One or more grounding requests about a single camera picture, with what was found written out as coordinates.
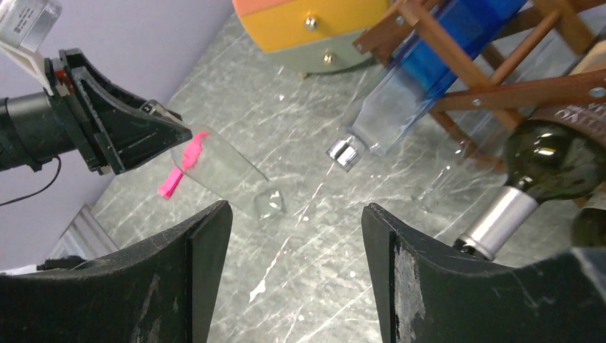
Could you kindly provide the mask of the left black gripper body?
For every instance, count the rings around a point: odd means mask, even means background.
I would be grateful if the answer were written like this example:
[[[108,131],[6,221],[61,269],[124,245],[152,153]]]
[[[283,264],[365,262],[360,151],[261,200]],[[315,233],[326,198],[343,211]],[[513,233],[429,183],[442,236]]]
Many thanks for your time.
[[[91,65],[80,49],[62,49],[56,58],[44,60],[44,76],[50,84],[51,105],[89,171],[120,174],[124,163],[102,123],[103,105],[112,105],[109,91],[116,87]]]

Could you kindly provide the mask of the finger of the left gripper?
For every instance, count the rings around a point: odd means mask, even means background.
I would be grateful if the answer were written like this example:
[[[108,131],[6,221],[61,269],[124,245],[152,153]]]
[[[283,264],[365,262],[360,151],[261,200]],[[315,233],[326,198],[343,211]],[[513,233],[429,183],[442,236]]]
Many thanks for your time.
[[[84,67],[72,69],[71,80],[92,125],[94,151],[114,173],[134,170],[193,137],[161,104],[120,89],[111,93]]]

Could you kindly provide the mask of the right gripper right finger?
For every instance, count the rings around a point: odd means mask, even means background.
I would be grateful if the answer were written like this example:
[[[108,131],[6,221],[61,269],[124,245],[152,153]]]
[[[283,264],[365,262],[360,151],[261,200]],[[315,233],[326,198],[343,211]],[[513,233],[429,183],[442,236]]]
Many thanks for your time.
[[[384,342],[603,342],[605,250],[571,248],[525,267],[433,239],[378,204],[362,233]]]

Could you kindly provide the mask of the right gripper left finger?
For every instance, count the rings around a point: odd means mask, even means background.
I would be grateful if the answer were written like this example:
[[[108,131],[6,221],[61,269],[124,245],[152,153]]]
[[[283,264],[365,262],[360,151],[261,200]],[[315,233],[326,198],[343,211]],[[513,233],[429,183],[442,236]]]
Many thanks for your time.
[[[3,342],[205,342],[232,231],[218,201],[72,269],[1,276]]]

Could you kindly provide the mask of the green wine bottle white label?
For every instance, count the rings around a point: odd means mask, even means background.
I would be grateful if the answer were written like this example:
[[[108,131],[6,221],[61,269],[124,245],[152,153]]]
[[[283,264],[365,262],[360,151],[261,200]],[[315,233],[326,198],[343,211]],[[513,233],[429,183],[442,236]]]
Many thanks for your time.
[[[570,228],[573,247],[605,248],[605,186],[590,196]]]

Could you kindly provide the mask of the dark wine bottle red label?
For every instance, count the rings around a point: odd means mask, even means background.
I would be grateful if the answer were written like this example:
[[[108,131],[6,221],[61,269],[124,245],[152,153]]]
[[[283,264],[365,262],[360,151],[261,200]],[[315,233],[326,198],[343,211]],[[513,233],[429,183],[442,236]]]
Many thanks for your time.
[[[487,261],[538,206],[584,197],[605,182],[605,104],[534,110],[506,140],[502,158],[506,182],[453,244]]]

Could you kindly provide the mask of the blue square bottle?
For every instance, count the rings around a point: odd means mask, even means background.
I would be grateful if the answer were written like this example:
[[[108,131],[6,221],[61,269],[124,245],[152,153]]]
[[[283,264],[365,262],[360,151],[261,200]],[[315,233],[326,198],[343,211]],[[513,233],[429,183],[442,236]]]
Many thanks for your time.
[[[471,59],[515,17],[524,1],[446,1],[432,16]],[[327,155],[349,171],[363,153],[387,156],[455,83],[457,76],[418,34],[378,72],[347,107],[346,135]]]

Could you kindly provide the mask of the brown wooden wine rack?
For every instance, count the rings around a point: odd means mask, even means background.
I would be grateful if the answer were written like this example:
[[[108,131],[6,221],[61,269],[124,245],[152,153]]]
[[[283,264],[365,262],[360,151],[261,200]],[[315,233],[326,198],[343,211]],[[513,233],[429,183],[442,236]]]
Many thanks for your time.
[[[587,71],[537,81],[508,84],[507,78],[551,32],[556,31],[576,54],[586,54],[598,42],[580,13],[598,1],[534,1],[526,4],[496,37],[471,59],[432,16],[446,1],[397,1],[354,47],[370,53],[385,68],[413,34],[418,34],[457,76],[457,80],[428,111],[446,130],[450,111],[489,110],[507,129],[521,121],[522,107],[589,104],[605,100],[605,64]]]

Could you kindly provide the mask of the clear glass bottle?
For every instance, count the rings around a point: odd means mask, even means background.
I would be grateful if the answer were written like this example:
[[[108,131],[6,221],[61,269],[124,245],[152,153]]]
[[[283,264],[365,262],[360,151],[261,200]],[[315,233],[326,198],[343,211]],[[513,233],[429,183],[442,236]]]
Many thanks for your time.
[[[447,137],[437,147],[429,180],[418,186],[411,200],[431,213],[455,190],[501,163],[502,140],[507,130],[490,111],[466,111],[446,126]]]

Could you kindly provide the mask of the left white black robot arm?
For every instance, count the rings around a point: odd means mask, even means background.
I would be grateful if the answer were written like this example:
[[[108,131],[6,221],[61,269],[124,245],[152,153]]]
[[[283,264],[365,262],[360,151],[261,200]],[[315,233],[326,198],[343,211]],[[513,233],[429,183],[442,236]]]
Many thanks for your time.
[[[1,99],[1,170],[34,172],[77,151],[91,172],[123,174],[192,137],[179,114],[102,75],[79,49],[42,61],[49,89]]]

